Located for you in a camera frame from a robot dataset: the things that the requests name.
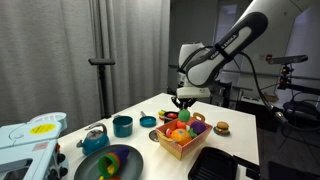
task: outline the wooden crate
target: wooden crate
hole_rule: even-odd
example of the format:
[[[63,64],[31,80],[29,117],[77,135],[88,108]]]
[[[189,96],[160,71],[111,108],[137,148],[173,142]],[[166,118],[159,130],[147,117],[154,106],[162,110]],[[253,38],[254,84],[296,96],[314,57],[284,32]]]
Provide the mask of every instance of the wooden crate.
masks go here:
[[[164,147],[166,150],[168,150],[173,156],[175,156],[177,159],[181,160],[185,156],[187,156],[192,150],[196,149],[197,146],[199,146],[201,143],[203,143],[206,138],[208,137],[210,131],[212,130],[212,126],[204,123],[206,125],[206,130],[202,132],[200,135],[192,139],[192,141],[188,142],[184,146],[181,146],[178,143],[173,142],[172,139],[167,138],[165,136],[166,129],[177,129],[177,121],[178,119],[175,119],[173,121],[170,121],[160,127],[157,128],[157,135],[160,142],[160,145]],[[195,121],[199,121],[196,118],[191,117],[190,120],[187,122],[187,125],[190,126]]]

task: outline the toy kitchen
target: toy kitchen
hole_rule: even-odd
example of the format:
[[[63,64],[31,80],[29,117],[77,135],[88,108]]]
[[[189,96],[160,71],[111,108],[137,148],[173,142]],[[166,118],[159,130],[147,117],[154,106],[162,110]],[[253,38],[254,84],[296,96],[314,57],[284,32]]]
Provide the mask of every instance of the toy kitchen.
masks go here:
[[[62,179],[68,162],[57,139],[66,128],[66,114],[61,112],[0,127],[0,179]]]

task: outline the teapot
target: teapot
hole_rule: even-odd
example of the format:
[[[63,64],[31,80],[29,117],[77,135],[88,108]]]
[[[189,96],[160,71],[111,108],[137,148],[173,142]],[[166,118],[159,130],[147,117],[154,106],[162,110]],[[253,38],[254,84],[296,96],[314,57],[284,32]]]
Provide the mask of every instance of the teapot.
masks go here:
[[[84,142],[80,140],[77,143],[77,147],[81,148],[82,147],[82,152],[84,155],[89,155],[92,152],[104,147],[104,146],[109,146],[110,141],[107,136],[107,128],[104,124],[102,123],[94,123],[85,130],[90,130],[95,127],[101,126],[103,131],[94,129],[90,132],[88,132],[87,137],[85,138]]]

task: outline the blue cup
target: blue cup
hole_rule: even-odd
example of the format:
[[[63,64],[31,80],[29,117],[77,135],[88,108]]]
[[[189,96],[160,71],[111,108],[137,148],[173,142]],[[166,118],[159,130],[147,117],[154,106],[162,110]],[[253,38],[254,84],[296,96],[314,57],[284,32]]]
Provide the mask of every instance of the blue cup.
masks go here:
[[[116,137],[128,137],[132,134],[132,118],[118,116],[113,120],[113,132]]]

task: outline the table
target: table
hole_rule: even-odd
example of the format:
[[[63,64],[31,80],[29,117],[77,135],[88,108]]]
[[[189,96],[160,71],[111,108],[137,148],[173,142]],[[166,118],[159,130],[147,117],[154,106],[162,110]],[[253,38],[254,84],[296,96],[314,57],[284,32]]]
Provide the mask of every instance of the table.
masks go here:
[[[120,111],[109,119],[99,121],[106,125],[111,144],[126,144],[136,148],[141,153],[144,160],[144,167],[140,176],[141,180],[188,179],[191,167],[201,149],[205,146],[219,148],[231,155],[239,156],[259,165],[255,116],[210,104],[196,102],[190,107],[189,111],[191,113],[199,112],[203,114],[206,117],[206,123],[212,126],[215,126],[218,121],[226,121],[230,126],[230,136],[221,137],[213,131],[210,132],[206,141],[181,161],[177,160],[166,149],[160,146],[158,142],[151,141],[148,136],[149,132],[163,125],[163,121],[158,119],[158,111],[178,110],[170,98],[171,95],[159,94]],[[141,127],[139,124],[141,111],[144,111],[146,115],[157,117],[157,126],[153,128]],[[133,118],[133,133],[130,137],[117,138],[114,136],[112,120],[115,115],[128,115]],[[84,128],[58,139],[61,152],[66,155],[69,161],[67,180],[73,179],[78,166],[86,157],[82,154],[82,149],[76,148],[77,142],[86,137],[87,131]],[[245,176],[245,170],[242,166],[238,168],[237,179],[248,179]]]

